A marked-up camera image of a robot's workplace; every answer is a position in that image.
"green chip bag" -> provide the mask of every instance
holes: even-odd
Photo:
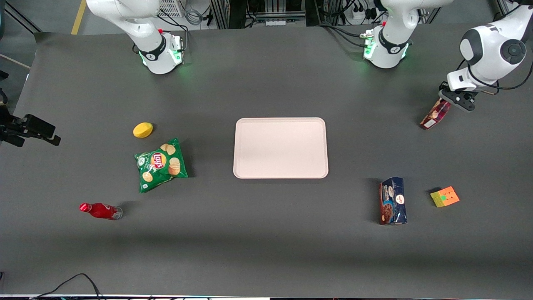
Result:
[[[188,177],[177,138],[171,139],[153,152],[137,153],[135,159],[141,175],[141,193],[146,193],[174,177]]]

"red snack box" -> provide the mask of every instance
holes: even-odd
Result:
[[[450,102],[439,98],[439,100],[437,100],[437,103],[435,103],[433,108],[431,108],[430,113],[428,113],[424,120],[420,122],[420,126],[426,130],[432,128],[444,118],[444,116],[450,109],[450,106]]]

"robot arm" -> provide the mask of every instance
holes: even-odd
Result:
[[[479,92],[515,70],[526,57],[533,7],[521,5],[504,19],[468,30],[461,55],[469,67],[447,76],[451,91]]]
[[[181,38],[158,31],[149,19],[157,15],[159,0],[87,0],[87,6],[133,40],[152,73],[168,73],[182,62]]]
[[[389,12],[385,26],[377,26],[361,35],[368,50],[365,59],[379,68],[393,68],[405,56],[408,40],[418,25],[418,9],[433,9],[453,0],[381,0]]]

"green indicator light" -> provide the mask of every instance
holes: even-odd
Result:
[[[405,50],[403,51],[403,54],[401,55],[401,58],[404,58],[405,55],[407,54],[407,48],[409,48],[409,44],[407,44],[407,45],[405,46]]]
[[[139,56],[141,57],[141,59],[142,59],[142,62],[143,62],[144,64],[146,64],[146,62],[144,61],[144,57],[142,56],[142,54],[141,54],[141,52],[140,52],[140,51],[139,51]]]
[[[370,45],[367,46],[367,50],[365,50],[364,57],[367,59],[370,59],[372,57],[372,54],[374,53],[374,49],[376,49],[376,42],[372,42]]]

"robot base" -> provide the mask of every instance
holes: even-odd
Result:
[[[406,44],[403,48],[397,47],[398,51],[395,54],[390,54],[387,48],[376,38],[382,29],[383,26],[378,26],[374,29],[367,30],[363,35],[365,44],[367,45],[363,52],[363,58],[369,60],[378,68],[390,69],[395,67],[405,57],[409,44]]]
[[[142,63],[154,74],[166,74],[183,62],[183,47],[181,37],[169,33],[162,33],[166,39],[166,49],[157,60],[149,60],[141,53]]]

